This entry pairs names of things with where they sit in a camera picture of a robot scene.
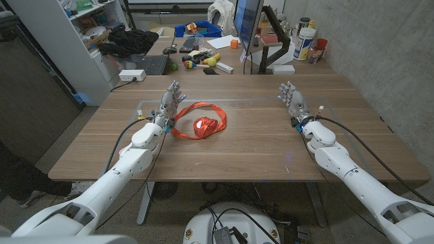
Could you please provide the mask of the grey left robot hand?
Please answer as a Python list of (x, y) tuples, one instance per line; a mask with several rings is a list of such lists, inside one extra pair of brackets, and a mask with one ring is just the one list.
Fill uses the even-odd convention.
[(177, 114), (178, 105), (186, 98), (182, 94), (180, 84), (173, 81), (167, 88), (166, 92), (162, 95), (161, 102), (155, 115), (154, 123), (163, 129), (173, 128), (175, 116)]

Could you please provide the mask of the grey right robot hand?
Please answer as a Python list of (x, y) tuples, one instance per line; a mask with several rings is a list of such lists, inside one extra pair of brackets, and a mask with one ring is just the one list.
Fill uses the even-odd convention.
[(302, 128), (314, 118), (308, 110), (303, 95), (289, 81), (287, 84), (282, 83), (279, 91), (281, 93), (278, 95), (278, 98), (288, 109), (291, 126), (295, 127), (298, 131), (302, 131)]

